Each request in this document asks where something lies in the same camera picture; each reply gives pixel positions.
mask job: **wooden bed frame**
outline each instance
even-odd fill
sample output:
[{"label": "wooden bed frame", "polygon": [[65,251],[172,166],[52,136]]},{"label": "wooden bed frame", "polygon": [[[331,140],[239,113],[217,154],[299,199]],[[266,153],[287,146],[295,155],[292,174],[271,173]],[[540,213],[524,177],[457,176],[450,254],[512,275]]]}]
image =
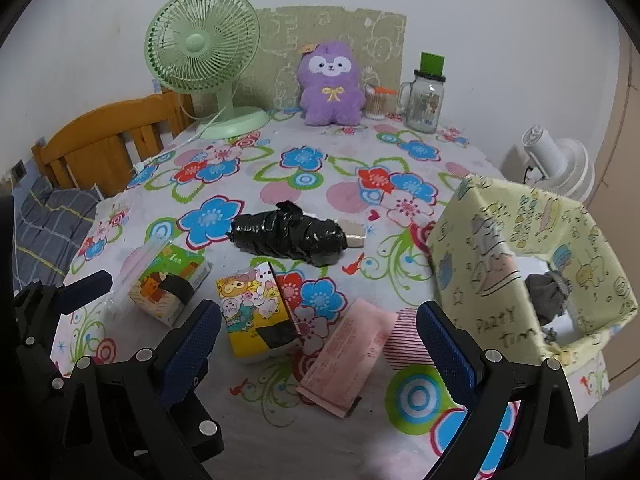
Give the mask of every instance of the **wooden bed frame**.
[{"label": "wooden bed frame", "polygon": [[162,89],[143,99],[120,101],[74,119],[49,142],[31,148],[40,173],[56,187],[90,189],[94,184],[107,196],[123,191],[134,176],[133,163],[122,134],[130,132],[140,160],[157,155],[162,142],[157,123],[167,121],[174,137],[193,121],[189,95]]}]

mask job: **power cord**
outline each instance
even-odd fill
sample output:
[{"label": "power cord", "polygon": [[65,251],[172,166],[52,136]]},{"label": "power cord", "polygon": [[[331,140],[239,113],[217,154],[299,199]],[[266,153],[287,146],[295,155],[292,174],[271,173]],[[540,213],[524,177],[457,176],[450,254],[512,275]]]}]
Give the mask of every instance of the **power cord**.
[{"label": "power cord", "polygon": [[527,166],[527,169],[524,171],[524,178],[522,179],[523,184],[527,183],[527,179],[529,177],[529,171],[533,171],[533,168],[531,166]]},{"label": "power cord", "polygon": [[[236,96],[236,92],[238,92],[238,88],[240,88],[240,82],[236,83],[236,89],[231,94],[231,99],[229,99],[229,101],[222,107],[222,110],[219,110],[218,113],[213,116],[213,118],[207,123],[206,126],[204,126],[204,128],[202,128],[199,132],[197,131],[197,128],[196,128],[196,133],[194,133],[191,137],[189,137],[189,139],[185,140],[183,143],[181,143],[178,146],[175,146],[174,148],[172,148],[170,151],[177,150],[178,148],[183,147],[185,144],[189,144],[192,140],[200,138],[200,136],[203,134],[203,132],[207,128],[209,128],[218,117],[220,117],[220,115],[226,110],[226,108],[229,105],[233,105],[234,97]],[[195,121],[201,121],[203,119],[206,119],[206,118],[203,118],[203,117],[194,117],[190,113],[188,113],[188,111],[184,109],[184,105],[182,104],[182,97],[181,97],[179,92],[178,92],[178,102],[180,104],[180,110],[182,110],[182,112],[188,118],[191,118],[191,119],[193,119]],[[162,150],[162,152],[158,153],[157,155],[150,156],[148,159],[143,160],[142,161],[143,168],[148,166],[149,164],[151,164],[154,160],[156,160],[156,158],[158,158],[159,156],[164,155],[165,153],[167,153],[167,150]]]}]

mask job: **gray cloth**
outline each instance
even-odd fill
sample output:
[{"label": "gray cloth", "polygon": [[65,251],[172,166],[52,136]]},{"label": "gray cloth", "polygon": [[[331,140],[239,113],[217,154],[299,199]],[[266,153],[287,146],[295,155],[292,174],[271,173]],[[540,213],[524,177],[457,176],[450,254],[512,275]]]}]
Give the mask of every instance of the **gray cloth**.
[{"label": "gray cloth", "polygon": [[551,323],[556,316],[562,316],[564,302],[572,290],[571,283],[562,274],[553,270],[545,274],[530,274],[524,283],[541,326]]},{"label": "gray cloth", "polygon": [[33,280],[62,283],[99,201],[94,189],[53,189],[46,177],[36,180],[15,216],[14,290]]}]

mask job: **black tape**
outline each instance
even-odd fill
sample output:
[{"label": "black tape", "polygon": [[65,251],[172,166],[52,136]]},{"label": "black tape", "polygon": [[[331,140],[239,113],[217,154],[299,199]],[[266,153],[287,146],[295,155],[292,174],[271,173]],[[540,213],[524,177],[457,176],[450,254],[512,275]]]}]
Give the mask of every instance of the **black tape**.
[{"label": "black tape", "polygon": [[162,280],[160,285],[158,285],[158,288],[173,294],[182,302],[182,304],[189,303],[189,300],[195,293],[191,283],[180,276],[176,276],[175,274],[168,274],[166,278]]},{"label": "black tape", "polygon": [[236,216],[229,239],[239,249],[261,256],[305,260],[316,267],[338,261],[347,240],[336,222],[306,216],[289,200],[276,206],[276,211]]},{"label": "black tape", "polygon": [[279,348],[298,338],[296,327],[290,319],[273,326],[257,326],[255,331],[270,348]]}]

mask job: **glass mason jar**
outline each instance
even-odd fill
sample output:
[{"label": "glass mason jar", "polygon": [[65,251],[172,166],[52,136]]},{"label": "glass mason jar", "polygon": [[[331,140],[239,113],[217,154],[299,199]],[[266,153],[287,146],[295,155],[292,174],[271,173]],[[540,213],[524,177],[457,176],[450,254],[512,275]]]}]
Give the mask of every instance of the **glass mason jar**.
[{"label": "glass mason jar", "polygon": [[[415,80],[411,83],[404,82],[400,85],[398,93],[398,109],[404,114],[404,124],[407,127],[432,134],[438,127],[442,99],[444,97],[444,81],[441,75],[429,74],[414,70]],[[409,88],[409,99],[406,105],[402,96]]]}]

